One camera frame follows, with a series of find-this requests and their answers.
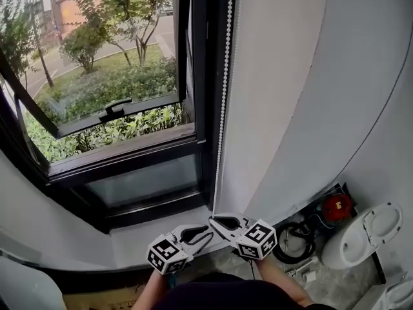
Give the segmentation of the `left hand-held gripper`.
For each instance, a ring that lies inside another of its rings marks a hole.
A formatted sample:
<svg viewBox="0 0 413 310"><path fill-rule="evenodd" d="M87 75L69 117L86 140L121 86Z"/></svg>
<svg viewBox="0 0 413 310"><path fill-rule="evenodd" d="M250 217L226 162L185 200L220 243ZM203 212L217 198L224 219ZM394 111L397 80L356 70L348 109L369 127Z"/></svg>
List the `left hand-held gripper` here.
<svg viewBox="0 0 413 310"><path fill-rule="evenodd" d="M213 239L213 230L203 224L179 225L158 236L147 249L147 262L161 275L182 271Z"/></svg>

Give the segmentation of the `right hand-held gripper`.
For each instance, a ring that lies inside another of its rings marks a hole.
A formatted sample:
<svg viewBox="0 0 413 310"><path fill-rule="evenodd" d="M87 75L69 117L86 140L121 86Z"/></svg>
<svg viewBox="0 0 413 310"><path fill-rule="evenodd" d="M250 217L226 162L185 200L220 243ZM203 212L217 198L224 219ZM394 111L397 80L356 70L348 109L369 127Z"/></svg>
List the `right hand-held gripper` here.
<svg viewBox="0 0 413 310"><path fill-rule="evenodd" d="M237 212L223 212L211 216L211 228L224 240L233 243L242 257L253 260L264 259L277 245L276 230L273 226L258 220L241 236L241 229L250 225L250 218Z"/></svg>

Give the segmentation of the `person's right forearm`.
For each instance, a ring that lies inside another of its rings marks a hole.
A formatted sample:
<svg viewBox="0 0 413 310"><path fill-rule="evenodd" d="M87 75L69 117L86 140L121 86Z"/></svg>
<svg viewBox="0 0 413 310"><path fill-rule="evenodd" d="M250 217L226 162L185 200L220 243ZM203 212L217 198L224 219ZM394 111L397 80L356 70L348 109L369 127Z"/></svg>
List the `person's right forearm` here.
<svg viewBox="0 0 413 310"><path fill-rule="evenodd" d="M267 256L262 260L254 261L264 281L278 286L293 301L303 307L315 304L309 294L293 278L286 275L272 257Z"/></svg>

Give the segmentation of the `person's left forearm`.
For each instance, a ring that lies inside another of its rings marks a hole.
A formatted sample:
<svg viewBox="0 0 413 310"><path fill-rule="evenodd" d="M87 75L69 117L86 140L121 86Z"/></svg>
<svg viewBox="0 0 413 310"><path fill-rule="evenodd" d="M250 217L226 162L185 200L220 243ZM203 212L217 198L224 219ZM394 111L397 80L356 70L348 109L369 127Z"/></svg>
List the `person's left forearm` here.
<svg viewBox="0 0 413 310"><path fill-rule="evenodd" d="M169 275L162 275L158 271L154 270L146 283L143 292L137 299L134 309L151 310L151 308L156 305L169 290L169 282Z"/></svg>

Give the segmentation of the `person's dark shirt torso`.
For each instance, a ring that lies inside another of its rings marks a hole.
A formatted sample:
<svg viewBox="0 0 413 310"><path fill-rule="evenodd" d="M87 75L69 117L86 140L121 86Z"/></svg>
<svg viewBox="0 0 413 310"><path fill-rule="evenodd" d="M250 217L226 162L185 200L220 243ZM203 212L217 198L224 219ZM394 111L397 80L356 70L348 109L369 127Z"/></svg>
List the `person's dark shirt torso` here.
<svg viewBox="0 0 413 310"><path fill-rule="evenodd" d="M278 286L211 273L169 289L151 310L336 310L324 304L303 307Z"/></svg>

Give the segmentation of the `large cardboard box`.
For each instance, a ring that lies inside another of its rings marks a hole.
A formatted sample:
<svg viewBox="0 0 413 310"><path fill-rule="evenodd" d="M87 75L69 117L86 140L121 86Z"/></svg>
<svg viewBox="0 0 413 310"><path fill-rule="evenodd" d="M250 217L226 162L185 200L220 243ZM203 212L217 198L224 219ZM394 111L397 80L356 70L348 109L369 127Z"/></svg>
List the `large cardboard box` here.
<svg viewBox="0 0 413 310"><path fill-rule="evenodd" d="M95 293L64 294L67 310L131 310L144 284Z"/></svg>

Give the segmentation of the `red and blue vacuum cleaner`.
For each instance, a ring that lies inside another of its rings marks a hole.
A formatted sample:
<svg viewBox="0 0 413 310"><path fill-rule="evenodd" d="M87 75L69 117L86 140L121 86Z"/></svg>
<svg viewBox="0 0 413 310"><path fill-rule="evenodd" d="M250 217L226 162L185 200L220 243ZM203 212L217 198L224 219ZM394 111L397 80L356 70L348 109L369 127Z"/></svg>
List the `red and blue vacuum cleaner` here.
<svg viewBox="0 0 413 310"><path fill-rule="evenodd" d="M351 217L352 200L342 192L333 192L317 199L306 222L313 228L335 229Z"/></svg>

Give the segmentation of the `white egg-shaped toilet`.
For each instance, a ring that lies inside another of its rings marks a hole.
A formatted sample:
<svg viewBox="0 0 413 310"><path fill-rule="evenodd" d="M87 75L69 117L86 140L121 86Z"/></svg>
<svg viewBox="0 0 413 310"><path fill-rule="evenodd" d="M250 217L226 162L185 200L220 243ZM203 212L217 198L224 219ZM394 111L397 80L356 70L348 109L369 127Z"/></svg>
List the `white egg-shaped toilet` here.
<svg viewBox="0 0 413 310"><path fill-rule="evenodd" d="M359 265L397 235L403 225L403 211L394 202L368 208L333 235L321 252L329 269Z"/></svg>

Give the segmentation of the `black framed window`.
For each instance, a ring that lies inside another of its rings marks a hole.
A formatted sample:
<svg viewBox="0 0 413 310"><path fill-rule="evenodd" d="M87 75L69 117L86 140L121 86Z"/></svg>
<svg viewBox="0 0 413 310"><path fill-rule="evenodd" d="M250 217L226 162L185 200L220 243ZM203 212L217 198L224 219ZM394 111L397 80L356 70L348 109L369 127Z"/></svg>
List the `black framed window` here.
<svg viewBox="0 0 413 310"><path fill-rule="evenodd" d="M0 0L0 151L104 234L211 211L233 6Z"/></svg>

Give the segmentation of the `white floor toilet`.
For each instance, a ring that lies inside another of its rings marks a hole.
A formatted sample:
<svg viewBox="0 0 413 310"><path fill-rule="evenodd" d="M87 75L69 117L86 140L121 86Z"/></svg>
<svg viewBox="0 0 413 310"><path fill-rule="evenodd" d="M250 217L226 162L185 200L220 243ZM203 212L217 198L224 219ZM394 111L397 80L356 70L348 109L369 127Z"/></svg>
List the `white floor toilet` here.
<svg viewBox="0 0 413 310"><path fill-rule="evenodd" d="M352 310L407 310L413 304L413 279L373 285Z"/></svg>

